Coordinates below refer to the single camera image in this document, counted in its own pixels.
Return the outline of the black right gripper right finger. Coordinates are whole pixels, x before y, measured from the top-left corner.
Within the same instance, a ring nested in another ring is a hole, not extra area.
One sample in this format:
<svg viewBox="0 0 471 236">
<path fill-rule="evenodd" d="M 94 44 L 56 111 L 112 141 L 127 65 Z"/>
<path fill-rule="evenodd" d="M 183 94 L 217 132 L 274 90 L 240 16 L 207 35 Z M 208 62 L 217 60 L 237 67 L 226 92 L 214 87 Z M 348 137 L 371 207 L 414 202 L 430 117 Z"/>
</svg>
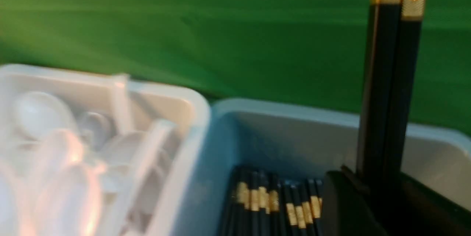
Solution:
<svg viewBox="0 0 471 236">
<path fill-rule="evenodd" d="M 401 174 L 402 218 L 410 236 L 469 236 L 470 211 Z"/>
</svg>

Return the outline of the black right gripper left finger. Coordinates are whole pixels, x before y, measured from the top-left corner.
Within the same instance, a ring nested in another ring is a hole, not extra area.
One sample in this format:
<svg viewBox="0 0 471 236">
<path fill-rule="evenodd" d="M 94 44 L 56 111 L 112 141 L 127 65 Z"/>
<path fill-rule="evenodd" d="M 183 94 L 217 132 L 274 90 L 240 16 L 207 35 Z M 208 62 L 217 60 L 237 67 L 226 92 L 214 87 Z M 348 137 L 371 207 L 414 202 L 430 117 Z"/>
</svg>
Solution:
<svg viewBox="0 0 471 236">
<path fill-rule="evenodd" d="M 324 236 L 387 236 L 368 204 L 370 189 L 343 165 L 323 176 Z"/>
</svg>

